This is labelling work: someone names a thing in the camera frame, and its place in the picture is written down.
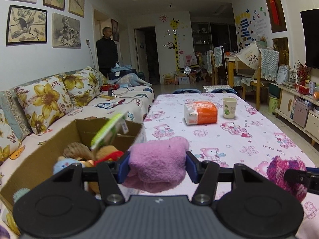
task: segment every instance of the orange tissue package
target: orange tissue package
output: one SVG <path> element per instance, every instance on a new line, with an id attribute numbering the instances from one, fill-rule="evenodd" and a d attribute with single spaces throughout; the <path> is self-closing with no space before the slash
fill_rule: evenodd
<path id="1" fill-rule="evenodd" d="M 187 125 L 217 123 L 216 106 L 207 101 L 198 101 L 184 105 L 184 118 Z"/>

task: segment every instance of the black jacket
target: black jacket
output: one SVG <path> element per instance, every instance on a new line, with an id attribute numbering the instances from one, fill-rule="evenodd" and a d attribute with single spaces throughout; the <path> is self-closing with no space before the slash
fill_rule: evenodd
<path id="1" fill-rule="evenodd" d="M 96 50 L 98 53 L 98 65 L 100 68 L 115 67 L 118 61 L 117 45 L 109 38 L 102 38 L 96 42 Z"/>

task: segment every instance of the paper cup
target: paper cup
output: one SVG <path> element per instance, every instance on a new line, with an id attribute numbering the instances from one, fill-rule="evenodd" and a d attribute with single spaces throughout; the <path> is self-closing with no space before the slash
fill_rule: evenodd
<path id="1" fill-rule="evenodd" d="M 223 98 L 224 118 L 233 119 L 235 117 L 237 99 L 232 97 Z"/>

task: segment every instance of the screw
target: screw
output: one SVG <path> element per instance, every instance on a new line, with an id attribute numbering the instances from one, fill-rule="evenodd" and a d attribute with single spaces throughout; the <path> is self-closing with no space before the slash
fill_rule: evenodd
<path id="1" fill-rule="evenodd" d="M 108 197 L 106 198 L 106 200 L 108 202 L 111 202 L 111 203 L 118 203 L 122 199 L 123 199 L 123 197 L 119 194 L 111 194 L 111 195 L 108 195 Z"/>
<path id="2" fill-rule="evenodd" d="M 206 203 L 210 200 L 210 197 L 206 194 L 198 194 L 194 197 L 195 201 L 196 202 L 199 202 L 199 203 Z"/>

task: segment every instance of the white box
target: white box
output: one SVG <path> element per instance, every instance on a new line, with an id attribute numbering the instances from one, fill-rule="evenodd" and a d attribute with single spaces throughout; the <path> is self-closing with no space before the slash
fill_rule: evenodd
<path id="1" fill-rule="evenodd" d="M 189 84 L 189 77 L 178 77 L 178 84 Z"/>

